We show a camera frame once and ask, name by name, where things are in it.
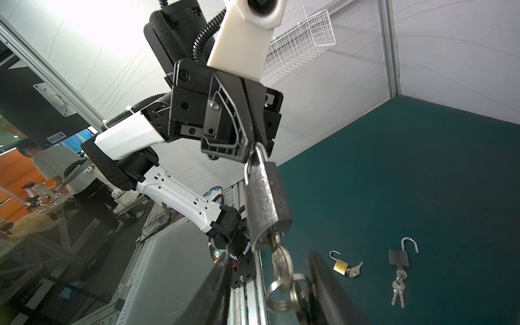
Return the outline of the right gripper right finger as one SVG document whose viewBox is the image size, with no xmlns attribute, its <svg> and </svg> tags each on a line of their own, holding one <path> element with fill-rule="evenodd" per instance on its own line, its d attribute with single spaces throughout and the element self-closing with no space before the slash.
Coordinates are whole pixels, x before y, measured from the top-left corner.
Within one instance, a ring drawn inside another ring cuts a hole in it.
<svg viewBox="0 0 520 325">
<path fill-rule="evenodd" d="M 369 324 L 317 251 L 307 256 L 310 269 L 311 324 Z"/>
</svg>

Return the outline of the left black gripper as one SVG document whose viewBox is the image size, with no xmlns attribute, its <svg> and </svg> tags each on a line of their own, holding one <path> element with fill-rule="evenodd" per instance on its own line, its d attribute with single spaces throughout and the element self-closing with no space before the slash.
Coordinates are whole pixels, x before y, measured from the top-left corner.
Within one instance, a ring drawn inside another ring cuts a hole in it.
<svg viewBox="0 0 520 325">
<path fill-rule="evenodd" d="M 198 139 L 203 153 L 244 164 L 254 139 L 272 154 L 283 100 L 256 81 L 182 59 L 174 65 L 169 136 Z"/>
</svg>

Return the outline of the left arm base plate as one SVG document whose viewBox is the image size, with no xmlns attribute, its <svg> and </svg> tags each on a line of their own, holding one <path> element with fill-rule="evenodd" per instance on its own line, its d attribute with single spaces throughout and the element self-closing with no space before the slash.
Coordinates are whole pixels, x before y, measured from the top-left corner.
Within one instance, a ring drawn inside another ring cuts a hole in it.
<svg viewBox="0 0 520 325">
<path fill-rule="evenodd" d="M 246 285 L 249 281 L 256 279 L 258 267 L 258 252 L 249 251 L 246 255 L 242 255 L 234 259 L 232 262 L 232 279 L 231 288 L 239 288 Z"/>
</svg>

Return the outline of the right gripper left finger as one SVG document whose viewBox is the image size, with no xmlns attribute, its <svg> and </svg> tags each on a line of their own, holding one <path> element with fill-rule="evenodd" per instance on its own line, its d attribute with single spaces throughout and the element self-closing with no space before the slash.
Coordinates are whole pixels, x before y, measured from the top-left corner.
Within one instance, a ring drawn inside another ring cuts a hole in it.
<svg viewBox="0 0 520 325">
<path fill-rule="evenodd" d="M 223 253 L 175 324 L 227 324 L 232 258 Z"/>
</svg>

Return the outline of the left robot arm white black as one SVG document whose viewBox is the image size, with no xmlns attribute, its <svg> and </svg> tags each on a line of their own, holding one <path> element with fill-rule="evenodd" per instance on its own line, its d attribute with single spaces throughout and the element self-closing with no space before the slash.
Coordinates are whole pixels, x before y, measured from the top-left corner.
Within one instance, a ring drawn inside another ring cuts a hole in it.
<svg viewBox="0 0 520 325">
<path fill-rule="evenodd" d="M 180 212 L 238 259 L 274 248 L 291 219 L 270 161 L 283 95 L 261 81 L 284 1 L 226 1 L 206 19 L 197 1 L 163 1 L 144 34 L 169 91 L 110 120 L 83 145 L 114 186 Z M 169 170 L 155 148 L 192 139 L 211 159 L 244 166 L 245 209 L 204 199 Z"/>
</svg>

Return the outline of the silver padlock with keys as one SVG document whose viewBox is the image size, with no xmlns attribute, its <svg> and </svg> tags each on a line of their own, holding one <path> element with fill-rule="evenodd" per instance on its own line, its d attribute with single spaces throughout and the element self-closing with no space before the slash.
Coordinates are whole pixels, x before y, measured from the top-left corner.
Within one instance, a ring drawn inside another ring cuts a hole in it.
<svg viewBox="0 0 520 325">
<path fill-rule="evenodd" d="M 419 249 L 417 245 L 417 241 L 411 237 L 403 237 L 401 239 L 401 249 L 388 250 L 389 255 L 389 264 L 395 266 L 397 269 L 395 271 L 395 279 L 392 282 L 393 296 L 391 300 L 391 304 L 394 306 L 397 301 L 400 303 L 400 307 L 404 309 L 406 307 L 405 299 L 404 299 L 404 291 L 406 290 L 406 284 L 404 281 L 408 277 L 408 272 L 406 268 L 410 267 L 410 261 L 408 252 L 405 247 L 405 243 L 409 241 L 413 243 L 414 251 L 419 254 Z"/>
<path fill-rule="evenodd" d="M 293 217 L 284 193 L 280 174 L 269 161 L 264 145 L 253 145 L 245 164 L 246 211 L 251 248 L 269 250 L 273 281 L 265 289 L 265 304 L 270 311 L 294 311 L 300 322 L 307 322 L 307 276 L 294 271 L 282 237 L 290 230 Z"/>
</svg>

